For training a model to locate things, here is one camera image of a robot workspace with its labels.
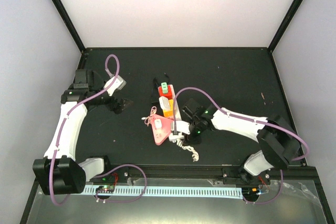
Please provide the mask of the white long power strip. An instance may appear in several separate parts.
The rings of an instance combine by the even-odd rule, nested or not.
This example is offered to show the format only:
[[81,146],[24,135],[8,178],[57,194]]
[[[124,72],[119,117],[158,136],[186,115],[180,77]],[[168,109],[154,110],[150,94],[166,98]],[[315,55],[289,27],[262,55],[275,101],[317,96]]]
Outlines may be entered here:
[[[173,87],[172,84],[168,84],[168,85],[172,86],[172,92],[173,92],[173,116],[169,119],[172,119],[172,120],[176,119],[177,121],[182,120],[178,103],[177,103],[177,101],[175,101],[176,95],[175,95],[174,87]],[[181,143],[182,144],[185,137],[184,137],[183,133],[179,133],[178,135],[174,135],[171,132],[171,134],[169,135],[169,137],[167,139],[172,143],[176,143],[176,144]]]

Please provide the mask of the pink triangular power strip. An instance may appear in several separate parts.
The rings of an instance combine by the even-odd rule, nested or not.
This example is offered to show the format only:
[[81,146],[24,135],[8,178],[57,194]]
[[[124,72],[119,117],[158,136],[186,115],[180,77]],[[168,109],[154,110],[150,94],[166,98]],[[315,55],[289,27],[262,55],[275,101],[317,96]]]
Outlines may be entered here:
[[[162,121],[162,129],[161,130],[155,130],[154,128],[154,120],[160,119]],[[171,134],[171,123],[172,119],[154,114],[151,116],[151,126],[152,126],[152,132],[154,137],[154,142],[156,145],[161,145]]]

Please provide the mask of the white USB charger plug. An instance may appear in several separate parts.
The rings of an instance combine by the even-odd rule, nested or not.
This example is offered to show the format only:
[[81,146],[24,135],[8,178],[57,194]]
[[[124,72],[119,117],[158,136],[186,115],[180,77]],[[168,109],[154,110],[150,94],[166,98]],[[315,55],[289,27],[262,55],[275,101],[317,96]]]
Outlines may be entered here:
[[161,130],[162,129],[162,121],[160,119],[154,120],[154,128],[155,130]]

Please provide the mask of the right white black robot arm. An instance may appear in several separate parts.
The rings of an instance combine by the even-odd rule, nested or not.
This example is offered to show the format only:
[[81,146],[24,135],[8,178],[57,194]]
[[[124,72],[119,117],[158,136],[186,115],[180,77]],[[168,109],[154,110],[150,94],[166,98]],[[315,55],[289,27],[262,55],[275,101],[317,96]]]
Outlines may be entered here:
[[206,130],[229,131],[258,143],[258,152],[246,157],[244,163],[232,173],[227,172],[243,185],[252,184],[261,173],[269,169],[288,168],[300,149],[300,142],[291,135],[293,129],[279,115],[269,118],[253,117],[224,107],[219,110],[213,104],[206,108],[194,99],[189,99],[182,111],[190,120],[187,143],[200,143],[201,134]]

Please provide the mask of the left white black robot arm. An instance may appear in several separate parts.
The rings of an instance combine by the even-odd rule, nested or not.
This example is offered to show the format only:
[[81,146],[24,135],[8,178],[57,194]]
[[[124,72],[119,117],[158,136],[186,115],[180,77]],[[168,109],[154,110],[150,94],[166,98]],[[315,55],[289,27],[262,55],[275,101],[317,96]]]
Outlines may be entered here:
[[33,172],[45,195],[79,194],[90,179],[97,177],[106,182],[112,177],[113,169],[106,156],[76,162],[77,141],[88,109],[105,105],[120,114],[132,103],[113,95],[126,85],[121,76],[111,76],[103,87],[96,89],[94,75],[93,70],[76,71],[74,82],[61,96],[60,119],[53,140],[43,158],[34,160]]

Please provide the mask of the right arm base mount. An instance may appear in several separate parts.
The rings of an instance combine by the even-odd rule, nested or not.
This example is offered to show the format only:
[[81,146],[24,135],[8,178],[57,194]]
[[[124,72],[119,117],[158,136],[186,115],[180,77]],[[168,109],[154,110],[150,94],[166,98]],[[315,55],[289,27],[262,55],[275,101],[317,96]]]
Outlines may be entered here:
[[224,184],[232,185],[261,185],[265,183],[270,185],[270,179],[266,178],[267,173],[262,172],[259,175],[251,175],[240,166],[224,166],[222,168],[222,179]]

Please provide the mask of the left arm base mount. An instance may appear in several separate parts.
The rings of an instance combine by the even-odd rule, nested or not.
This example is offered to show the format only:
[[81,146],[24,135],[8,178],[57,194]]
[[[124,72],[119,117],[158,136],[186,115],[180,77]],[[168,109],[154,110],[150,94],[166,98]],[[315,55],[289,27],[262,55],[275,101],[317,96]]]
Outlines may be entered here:
[[109,171],[104,171],[102,174],[104,174],[103,177],[94,177],[89,180],[90,183],[94,184],[113,184],[115,182],[117,183],[126,183],[127,179],[129,177],[129,168],[121,167],[118,168],[115,166],[112,168],[113,172],[107,174]]

